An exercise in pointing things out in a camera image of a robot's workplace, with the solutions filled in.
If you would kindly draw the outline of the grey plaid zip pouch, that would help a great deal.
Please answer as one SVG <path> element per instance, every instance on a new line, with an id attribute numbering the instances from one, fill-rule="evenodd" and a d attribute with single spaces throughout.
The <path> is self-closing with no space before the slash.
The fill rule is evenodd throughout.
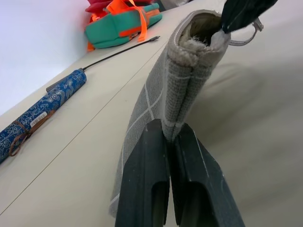
<path id="1" fill-rule="evenodd" d="M 190 13 L 173 31 L 135 103 L 119 157 L 109 214 L 117 214 L 124 165 L 145 125 L 160 119 L 172 141 L 180 132 L 198 93 L 228 46 L 243 46 L 221 30 L 221 14 L 213 10 Z"/>

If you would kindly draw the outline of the red fabric item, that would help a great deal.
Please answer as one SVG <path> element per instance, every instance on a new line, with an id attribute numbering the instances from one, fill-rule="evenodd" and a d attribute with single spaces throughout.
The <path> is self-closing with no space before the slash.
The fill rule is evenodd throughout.
<path id="1" fill-rule="evenodd" d="M 89 6 L 85 9 L 89 13 L 100 13 L 113 0 L 88 0 Z M 133 0 L 136 6 L 147 6 L 153 4 L 155 0 Z"/>

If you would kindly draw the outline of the blue patterned fabric roll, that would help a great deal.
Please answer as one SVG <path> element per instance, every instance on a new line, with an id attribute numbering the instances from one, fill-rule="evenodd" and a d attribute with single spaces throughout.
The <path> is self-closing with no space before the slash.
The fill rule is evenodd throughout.
<path id="1" fill-rule="evenodd" d="M 40 100 L 0 132 L 0 164 L 15 156 L 23 143 L 87 81 L 83 69 L 65 77 Z"/>

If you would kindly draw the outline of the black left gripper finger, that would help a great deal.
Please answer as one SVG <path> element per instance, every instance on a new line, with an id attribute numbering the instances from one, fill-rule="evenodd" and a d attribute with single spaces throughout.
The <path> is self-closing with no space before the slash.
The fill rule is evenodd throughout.
<path id="1" fill-rule="evenodd" d="M 219 164 L 188 124 L 171 145 L 170 175 L 178 227 L 245 227 Z"/>
<path id="2" fill-rule="evenodd" d="M 148 123 L 125 166 L 115 227 L 163 227 L 169 200 L 167 143 L 161 121 Z"/>

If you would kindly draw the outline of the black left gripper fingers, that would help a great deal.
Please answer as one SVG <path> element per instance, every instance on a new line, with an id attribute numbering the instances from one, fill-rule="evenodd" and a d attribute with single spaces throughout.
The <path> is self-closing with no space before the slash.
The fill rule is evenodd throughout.
<path id="1" fill-rule="evenodd" d="M 221 27 L 227 34 L 253 23 L 277 0 L 227 0 L 224 4 Z"/>

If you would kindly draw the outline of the teal and orange bag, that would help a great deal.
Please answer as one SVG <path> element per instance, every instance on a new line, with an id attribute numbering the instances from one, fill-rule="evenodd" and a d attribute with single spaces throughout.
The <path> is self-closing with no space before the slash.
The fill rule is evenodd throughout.
<path id="1" fill-rule="evenodd" d="M 87 50 L 123 45 L 136 36 L 143 42 L 147 29 L 162 19 L 160 5 L 136 6 L 133 0 L 113 0 L 100 13 L 90 13 L 85 27 Z"/>

